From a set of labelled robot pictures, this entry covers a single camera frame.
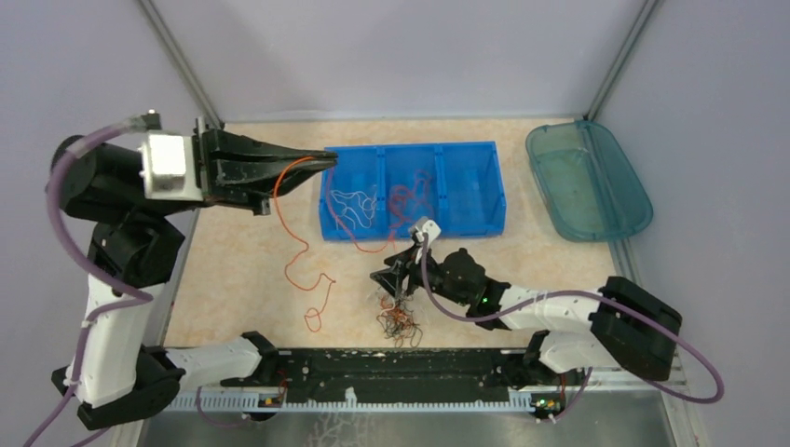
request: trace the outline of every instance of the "white wall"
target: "white wall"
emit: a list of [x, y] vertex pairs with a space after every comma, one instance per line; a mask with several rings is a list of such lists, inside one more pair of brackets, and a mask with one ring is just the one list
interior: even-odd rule
[[601, 118], [655, 206], [643, 280], [724, 374], [701, 409], [715, 446], [790, 442], [788, 18], [785, 0], [665, 2]]
[[227, 121], [581, 115], [643, 2], [156, 1]]
[[[168, 128], [188, 131], [198, 109], [127, 0], [2, 2], [0, 61], [0, 445], [10, 447], [57, 403], [49, 375], [71, 359], [85, 312], [86, 276], [58, 246], [45, 213], [52, 153], [69, 135], [149, 108]], [[174, 222], [185, 230], [189, 216]], [[87, 246], [91, 225], [71, 227]], [[83, 439], [75, 408], [37, 445]]]

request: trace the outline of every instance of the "plastic container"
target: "plastic container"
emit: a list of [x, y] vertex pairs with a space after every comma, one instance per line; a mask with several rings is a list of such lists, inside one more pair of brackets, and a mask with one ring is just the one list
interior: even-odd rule
[[422, 216], [436, 220], [443, 237], [490, 237], [504, 230], [507, 202], [494, 142], [326, 149], [338, 155], [337, 166], [321, 177], [326, 240], [350, 239], [327, 203], [359, 240], [408, 238]]
[[526, 137], [529, 164], [557, 232], [609, 241], [644, 230], [653, 207], [614, 135], [589, 121], [543, 126]]

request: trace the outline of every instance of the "gray floor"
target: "gray floor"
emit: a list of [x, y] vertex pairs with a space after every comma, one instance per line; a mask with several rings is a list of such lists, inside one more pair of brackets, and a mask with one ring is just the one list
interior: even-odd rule
[[224, 429], [196, 413], [163, 413], [151, 420], [145, 435], [141, 445], [156, 447], [674, 446], [657, 392], [589, 392], [556, 426], [537, 426], [521, 415], [325, 413], [280, 414], [262, 424]]

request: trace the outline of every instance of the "beige tabletop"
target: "beige tabletop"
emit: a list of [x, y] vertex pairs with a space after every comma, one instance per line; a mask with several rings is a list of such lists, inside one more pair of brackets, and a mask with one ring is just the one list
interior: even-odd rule
[[[532, 289], [592, 289], [614, 273], [606, 244], [573, 243], [557, 235], [530, 173], [524, 139], [530, 130], [558, 119], [412, 120], [308, 122], [228, 125], [227, 130], [254, 139], [302, 149], [326, 146], [495, 141], [508, 201], [500, 237], [440, 238], [437, 260], [460, 247], [494, 279]], [[322, 314], [319, 332], [308, 330], [304, 314], [320, 307], [328, 281], [300, 291], [283, 276], [283, 267], [302, 245], [288, 237], [277, 216], [214, 207], [203, 210], [189, 249], [178, 290], [167, 345], [223, 342], [245, 331], [258, 331], [277, 347], [392, 347], [376, 321], [381, 307], [377, 286], [368, 278], [393, 254], [356, 251], [350, 243], [321, 238], [318, 216], [320, 176], [279, 200], [291, 229], [310, 244], [290, 273], [312, 285], [320, 272], [337, 282]], [[381, 242], [363, 247], [376, 248]], [[397, 243], [398, 251], [409, 243]], [[457, 313], [460, 306], [446, 302]], [[411, 303], [423, 330], [420, 347], [525, 346], [531, 331], [495, 331], [454, 321], [432, 306], [419, 289]]]

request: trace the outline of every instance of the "blue bin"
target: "blue bin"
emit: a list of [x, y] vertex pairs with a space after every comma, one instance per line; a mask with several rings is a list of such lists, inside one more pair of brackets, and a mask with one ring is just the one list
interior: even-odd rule
[[338, 156], [337, 166], [321, 177], [326, 240], [349, 240], [337, 221], [359, 240], [386, 239], [393, 232], [408, 238], [422, 216], [436, 220], [446, 237], [490, 237], [504, 230], [507, 202], [494, 142], [326, 149]]

